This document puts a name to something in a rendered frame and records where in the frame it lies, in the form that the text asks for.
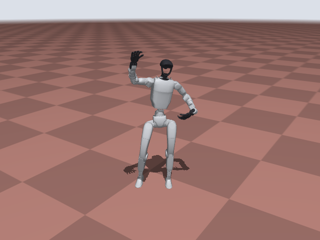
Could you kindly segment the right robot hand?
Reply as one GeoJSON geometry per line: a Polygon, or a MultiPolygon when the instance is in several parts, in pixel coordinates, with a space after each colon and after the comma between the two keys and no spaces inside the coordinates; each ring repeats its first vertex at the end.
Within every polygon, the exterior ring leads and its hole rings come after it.
{"type": "Polygon", "coordinates": [[[130,69],[132,68],[132,66],[137,66],[137,61],[139,60],[139,58],[144,56],[143,54],[140,55],[140,53],[143,53],[143,52],[138,50],[138,51],[134,51],[134,52],[131,53],[131,57],[130,57],[131,62],[130,62],[130,65],[129,65],[130,69]]]}

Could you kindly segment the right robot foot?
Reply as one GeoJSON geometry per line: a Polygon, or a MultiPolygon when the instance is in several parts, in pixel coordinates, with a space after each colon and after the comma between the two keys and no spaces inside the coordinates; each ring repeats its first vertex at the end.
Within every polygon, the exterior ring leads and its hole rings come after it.
{"type": "Polygon", "coordinates": [[[137,177],[137,180],[136,180],[136,183],[135,183],[135,187],[136,188],[140,188],[143,185],[143,180],[144,180],[144,176],[143,175],[142,175],[142,178],[141,178],[141,176],[139,178],[138,177],[137,177]]]}

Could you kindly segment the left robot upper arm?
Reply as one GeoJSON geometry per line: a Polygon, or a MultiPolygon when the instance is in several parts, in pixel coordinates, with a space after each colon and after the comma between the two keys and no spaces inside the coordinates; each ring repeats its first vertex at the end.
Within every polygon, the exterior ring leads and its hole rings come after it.
{"type": "Polygon", "coordinates": [[[189,99],[185,89],[182,87],[182,85],[179,82],[174,81],[174,89],[177,90],[183,96],[182,99],[185,102],[189,99]]]}

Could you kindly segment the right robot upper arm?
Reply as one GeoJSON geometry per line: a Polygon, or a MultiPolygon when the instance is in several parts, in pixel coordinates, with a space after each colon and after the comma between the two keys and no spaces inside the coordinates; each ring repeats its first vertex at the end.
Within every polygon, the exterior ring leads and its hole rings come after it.
{"type": "Polygon", "coordinates": [[[148,88],[151,88],[154,85],[154,78],[147,77],[147,78],[138,78],[136,76],[135,79],[130,79],[131,83],[134,85],[145,85],[148,88]]]}

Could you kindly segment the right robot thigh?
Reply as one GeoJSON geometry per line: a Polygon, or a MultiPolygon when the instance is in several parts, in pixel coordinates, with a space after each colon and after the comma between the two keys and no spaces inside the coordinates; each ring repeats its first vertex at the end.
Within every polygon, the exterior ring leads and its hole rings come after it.
{"type": "Polygon", "coordinates": [[[143,159],[143,161],[146,161],[148,158],[147,150],[152,136],[153,128],[154,120],[147,121],[143,126],[139,152],[139,157],[143,159]]]}

